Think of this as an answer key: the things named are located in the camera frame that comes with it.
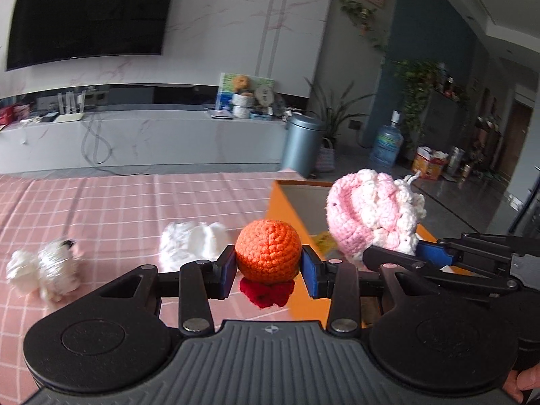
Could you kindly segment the person's right hand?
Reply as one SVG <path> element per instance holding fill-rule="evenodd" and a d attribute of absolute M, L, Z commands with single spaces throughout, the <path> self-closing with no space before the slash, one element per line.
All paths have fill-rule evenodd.
<path fill-rule="evenodd" d="M 537 364 L 522 372 L 512 370 L 504 383 L 503 390 L 516 402 L 522 403 L 523 393 L 527 390 L 539 388 L 539 386 L 540 365 Z"/>

